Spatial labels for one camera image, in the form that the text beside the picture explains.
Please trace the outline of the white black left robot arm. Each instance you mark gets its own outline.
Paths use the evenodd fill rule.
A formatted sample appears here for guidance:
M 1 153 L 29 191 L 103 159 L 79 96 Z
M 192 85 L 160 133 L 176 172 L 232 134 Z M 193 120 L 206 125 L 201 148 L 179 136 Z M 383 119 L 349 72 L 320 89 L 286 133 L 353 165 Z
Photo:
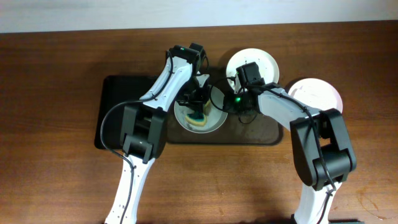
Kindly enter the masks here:
M 208 58 L 203 46 L 175 45 L 166 51 L 165 67 L 151 88 L 138 100 L 113 106 L 104 116 L 123 109 L 120 131 L 123 170 L 113 206 L 106 223 L 136 223 L 137 209 L 147 175 L 165 146 L 169 109 L 174 103 L 193 110 L 194 117 L 205 120 L 209 100 L 208 75 L 200 73 Z

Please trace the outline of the pale green plate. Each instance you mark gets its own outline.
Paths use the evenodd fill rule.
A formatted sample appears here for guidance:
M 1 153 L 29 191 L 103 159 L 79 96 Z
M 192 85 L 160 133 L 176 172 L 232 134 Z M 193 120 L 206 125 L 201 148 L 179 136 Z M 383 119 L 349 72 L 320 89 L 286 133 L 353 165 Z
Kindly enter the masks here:
M 181 125 L 183 129 L 195 134 L 206 134 L 217 130 L 228 117 L 227 112 L 223 112 L 215 107 L 217 106 L 221 108 L 223 106 L 224 94 L 217 87 L 214 87 L 209 97 L 211 102 L 211 111 L 208 116 L 208 121 L 203 127 L 194 126 L 185 121 L 186 114 L 193 113 L 194 111 L 202 112 L 203 106 L 189 108 L 186 106 L 180 106 L 176 100 L 174 103 L 174 117 L 177 120 L 177 123 Z

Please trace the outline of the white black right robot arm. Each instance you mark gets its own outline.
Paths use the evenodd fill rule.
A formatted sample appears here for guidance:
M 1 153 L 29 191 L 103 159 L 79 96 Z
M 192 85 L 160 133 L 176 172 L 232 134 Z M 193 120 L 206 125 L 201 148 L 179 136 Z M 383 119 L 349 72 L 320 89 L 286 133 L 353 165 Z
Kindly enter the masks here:
M 303 183 L 294 223 L 329 223 L 336 191 L 357 167 L 343 115 L 321 110 L 292 96 L 276 83 L 266 83 L 255 62 L 236 68 L 240 88 L 227 112 L 256 111 L 290 131 L 295 170 Z

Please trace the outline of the pink plate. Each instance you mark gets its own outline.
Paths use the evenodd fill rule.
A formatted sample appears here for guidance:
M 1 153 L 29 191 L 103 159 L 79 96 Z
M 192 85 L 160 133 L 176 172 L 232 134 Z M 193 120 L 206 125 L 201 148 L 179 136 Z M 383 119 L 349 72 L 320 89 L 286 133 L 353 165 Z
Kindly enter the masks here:
M 312 108 L 336 109 L 343 112 L 343 100 L 334 86 L 317 78 L 304 78 L 295 82 L 288 94 Z

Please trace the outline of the dark brown serving tray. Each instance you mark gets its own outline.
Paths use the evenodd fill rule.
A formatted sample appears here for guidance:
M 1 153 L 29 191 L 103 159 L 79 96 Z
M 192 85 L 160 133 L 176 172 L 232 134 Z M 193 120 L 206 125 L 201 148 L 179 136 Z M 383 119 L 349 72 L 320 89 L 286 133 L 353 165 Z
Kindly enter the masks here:
M 233 93 L 224 68 L 209 70 L 209 84 L 217 87 L 224 95 Z M 170 109 L 167 120 L 167 141 L 173 144 L 237 144 L 273 146 L 283 138 L 283 126 L 274 119 L 258 113 L 231 114 L 215 131 L 195 134 L 183 129 L 174 117 L 174 108 Z

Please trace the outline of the cream white plate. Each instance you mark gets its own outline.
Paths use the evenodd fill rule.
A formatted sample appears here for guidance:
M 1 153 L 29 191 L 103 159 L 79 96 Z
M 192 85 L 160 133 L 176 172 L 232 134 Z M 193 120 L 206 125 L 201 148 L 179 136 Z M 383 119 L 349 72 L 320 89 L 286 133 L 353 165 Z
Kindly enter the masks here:
M 235 77 L 235 81 L 228 80 L 228 83 L 234 93 L 237 93 L 241 87 L 237 77 L 236 69 L 242 65 L 256 62 L 259 67 L 259 73 L 264 79 L 265 83 L 279 82 L 279 67 L 275 59 L 266 51 L 261 49 L 243 49 L 235 53 L 228 61 L 226 67 L 226 76 Z

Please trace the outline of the green and yellow sponge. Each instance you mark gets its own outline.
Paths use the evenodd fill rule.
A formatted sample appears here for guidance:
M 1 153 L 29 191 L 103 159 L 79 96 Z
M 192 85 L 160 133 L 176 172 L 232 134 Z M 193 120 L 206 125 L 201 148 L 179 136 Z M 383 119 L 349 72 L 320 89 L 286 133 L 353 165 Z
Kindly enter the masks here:
M 211 111 L 210 104 L 211 104 L 211 102 L 210 102 L 210 100 L 208 100 L 205 103 L 205 105 L 203 106 L 203 111 L 202 112 L 194 111 L 193 113 L 186 114 L 185 115 L 185 121 L 188 124 L 192 124 L 194 126 L 203 127 L 208 121 L 208 116 L 209 116 L 210 111 Z

